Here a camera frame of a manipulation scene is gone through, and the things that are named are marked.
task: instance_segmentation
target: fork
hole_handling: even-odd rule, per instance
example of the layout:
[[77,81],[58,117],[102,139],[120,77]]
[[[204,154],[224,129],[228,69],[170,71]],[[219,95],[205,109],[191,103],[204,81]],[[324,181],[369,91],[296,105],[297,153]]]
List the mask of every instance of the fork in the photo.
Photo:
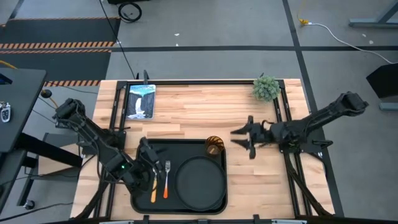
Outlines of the fork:
[[166,184],[165,184],[165,187],[164,187],[163,198],[167,198],[168,197],[167,180],[169,179],[169,172],[170,172],[170,166],[171,166],[170,161],[166,161],[165,166],[166,166],[166,168],[165,168],[166,169]]

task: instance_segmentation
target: succulent plant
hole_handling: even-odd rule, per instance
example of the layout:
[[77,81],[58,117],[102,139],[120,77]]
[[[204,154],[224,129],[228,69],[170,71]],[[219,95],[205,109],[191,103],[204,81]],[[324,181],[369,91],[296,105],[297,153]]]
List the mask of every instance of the succulent plant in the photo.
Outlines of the succulent plant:
[[253,96],[257,100],[270,102],[277,98],[280,93],[279,83],[274,77],[263,76],[262,74],[253,84]]

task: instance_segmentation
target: hazard tape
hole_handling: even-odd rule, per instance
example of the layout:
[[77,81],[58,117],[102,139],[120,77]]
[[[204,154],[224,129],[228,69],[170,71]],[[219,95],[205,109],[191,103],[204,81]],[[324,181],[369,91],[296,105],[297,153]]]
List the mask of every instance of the hazard tape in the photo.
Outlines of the hazard tape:
[[[26,21],[26,20],[74,20],[74,19],[106,19],[106,17],[75,17],[75,18],[15,18],[10,21]],[[119,16],[108,17],[108,19],[120,19]]]
[[111,50],[5,50],[0,51],[0,54],[59,54],[59,53],[92,53],[92,52],[109,52]]
[[16,43],[0,44],[0,49],[58,49],[58,48],[79,48],[79,47],[112,47],[113,41],[95,42],[60,42],[60,43]]
[[64,80],[64,81],[47,81],[44,82],[46,87],[56,86],[99,86],[101,80]]

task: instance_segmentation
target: white cable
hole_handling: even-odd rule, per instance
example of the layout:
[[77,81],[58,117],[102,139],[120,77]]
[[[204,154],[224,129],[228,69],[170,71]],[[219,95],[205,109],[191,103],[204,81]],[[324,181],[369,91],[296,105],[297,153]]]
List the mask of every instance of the white cable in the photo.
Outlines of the white cable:
[[310,22],[310,23],[306,24],[306,26],[321,26],[321,27],[327,29],[327,30],[329,31],[329,33],[332,35],[332,37],[333,37],[334,39],[336,39],[338,42],[342,43],[342,44],[348,45],[348,46],[350,46],[350,47],[352,47],[352,48],[354,48],[354,49],[356,49],[356,50],[360,50],[360,51],[362,51],[362,52],[367,52],[367,53],[372,53],[372,54],[374,54],[374,55],[377,55],[377,56],[379,56],[380,58],[382,58],[383,60],[385,60],[385,61],[386,61],[387,63],[389,63],[389,64],[398,63],[398,62],[390,62],[388,59],[386,59],[385,57],[381,56],[380,54],[378,54],[378,53],[376,53],[376,52],[373,52],[373,51],[370,51],[370,50],[363,50],[363,49],[357,48],[357,47],[355,47],[355,46],[353,46],[353,45],[351,45],[351,44],[349,44],[349,43],[346,43],[346,42],[340,40],[340,39],[337,38],[337,37],[331,32],[331,30],[330,30],[327,26],[325,26],[325,25],[322,25],[322,24],[313,24],[313,23]]

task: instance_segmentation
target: wire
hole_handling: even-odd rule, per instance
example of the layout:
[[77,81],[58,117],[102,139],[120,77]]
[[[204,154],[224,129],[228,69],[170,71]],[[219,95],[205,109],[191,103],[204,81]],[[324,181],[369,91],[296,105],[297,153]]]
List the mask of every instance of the wire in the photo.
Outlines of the wire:
[[302,10],[303,8],[305,8],[305,3],[306,3],[306,2],[307,2],[307,0],[303,0],[303,1],[301,2],[300,7],[298,8],[297,14],[296,14],[298,21],[300,21],[300,23],[301,23],[302,25],[305,25],[306,23],[308,23],[308,20],[306,20],[306,19],[300,19],[301,10]]
[[18,69],[17,67],[15,67],[15,66],[13,66],[10,63],[7,63],[5,61],[0,60],[0,63],[5,65],[5,66],[7,66],[7,67],[9,67],[9,68]]
[[58,104],[55,102],[55,100],[53,100],[53,98],[49,98],[51,100],[51,102],[55,105],[56,108],[58,108]]
[[38,97],[39,100],[43,101],[46,105],[48,105],[49,107],[55,109],[55,107],[51,106],[49,103],[47,103],[45,100],[43,100],[41,97]]
[[46,120],[50,121],[51,123],[56,124],[56,122],[54,122],[54,121],[48,119],[46,116],[42,115],[41,113],[37,112],[36,110],[33,110],[33,109],[32,109],[32,111],[35,112],[35,113],[37,113],[38,115],[42,116],[42,117],[45,118]]
[[323,25],[323,24],[315,24],[315,23],[309,22],[308,24],[305,24],[305,25],[306,25],[306,26],[321,26],[321,27],[327,29],[327,30],[329,31],[329,33],[331,34],[331,36],[332,36],[334,39],[336,39],[338,42],[342,43],[342,44],[345,44],[345,45],[347,45],[347,46],[350,46],[350,47],[352,47],[352,48],[354,48],[354,49],[356,49],[356,50],[360,50],[360,51],[362,51],[362,52],[367,52],[367,53],[371,53],[371,54],[377,55],[377,56],[379,56],[380,58],[382,58],[383,60],[385,60],[385,61],[386,61],[387,63],[389,63],[389,64],[396,64],[396,63],[398,63],[398,62],[390,62],[388,59],[386,59],[385,57],[383,57],[382,55],[380,55],[380,54],[378,54],[378,53],[376,53],[376,52],[373,52],[373,51],[370,51],[370,50],[363,50],[363,49],[360,49],[359,47],[355,47],[355,46],[353,46],[353,45],[351,45],[351,44],[349,44],[349,43],[347,43],[347,42],[344,42],[344,41],[340,40],[339,38],[337,38],[337,37],[331,32],[331,30],[330,30],[327,26],[325,26],[325,25]]
[[116,40],[118,41],[118,44],[119,44],[119,46],[120,46],[120,49],[122,50],[124,59],[126,59],[127,65],[128,65],[129,68],[130,68],[132,77],[133,77],[133,79],[136,79],[136,76],[134,75],[134,72],[132,71],[132,68],[131,68],[131,66],[130,66],[129,60],[128,60],[127,57],[126,57],[126,53],[124,53],[124,49],[123,49],[123,47],[122,47],[122,43],[120,43],[120,41],[119,41],[119,39],[118,39],[118,35],[117,35],[117,33],[114,31],[114,29],[113,29],[113,27],[112,27],[112,24],[111,24],[111,21],[109,20],[108,15],[107,15],[106,12],[105,12],[105,9],[104,9],[104,6],[103,6],[103,4],[102,4],[102,1],[101,1],[101,0],[98,0],[98,1],[99,1],[99,3],[101,4],[102,11],[104,12],[104,15],[105,15],[105,17],[106,17],[106,20],[108,21],[108,24],[109,24],[109,26],[110,26],[110,28],[111,28],[111,30],[112,30],[113,35],[115,36]]
[[[132,5],[132,6],[134,6],[136,9],[138,9],[138,16],[137,16],[135,19],[131,19],[131,18],[129,17],[129,15],[127,15],[127,14],[124,13],[124,12],[122,12],[123,7],[128,6],[128,5]],[[133,23],[133,22],[136,22],[136,21],[138,21],[138,20],[141,18],[141,16],[142,16],[142,9],[141,9],[141,7],[139,7],[139,5],[136,4],[136,3],[134,3],[134,2],[124,2],[124,3],[122,3],[122,4],[119,6],[118,12],[119,12],[120,18],[121,18],[122,21],[125,22],[125,23]]]
[[2,218],[2,219],[0,219],[0,222],[11,220],[13,218],[18,218],[18,217],[21,217],[21,216],[24,216],[24,215],[28,215],[30,213],[38,212],[40,210],[48,209],[48,208],[51,208],[51,207],[55,207],[55,206],[59,206],[59,205],[71,205],[71,204],[73,204],[73,202],[70,202],[70,203],[56,203],[56,204],[49,205],[49,206],[46,206],[46,207],[43,207],[43,208],[38,208],[38,209],[33,210],[33,211],[25,212],[25,213],[22,213],[22,214],[19,214],[19,215],[14,215],[14,216],[11,216],[11,217]]

